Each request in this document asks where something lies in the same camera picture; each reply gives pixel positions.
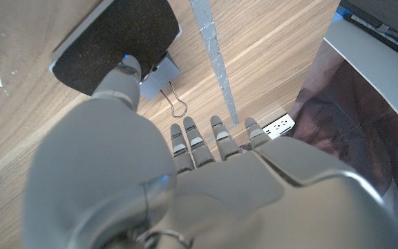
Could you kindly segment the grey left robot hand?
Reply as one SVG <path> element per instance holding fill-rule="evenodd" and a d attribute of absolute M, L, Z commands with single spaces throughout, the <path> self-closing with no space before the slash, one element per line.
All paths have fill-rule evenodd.
<path fill-rule="evenodd" d="M 191 120 L 169 148 L 137 114 L 126 55 L 40 144 L 23 205 L 25 248 L 398 248 L 369 182 L 331 155 L 249 119 L 240 153 L 212 122 L 216 162 Z"/>

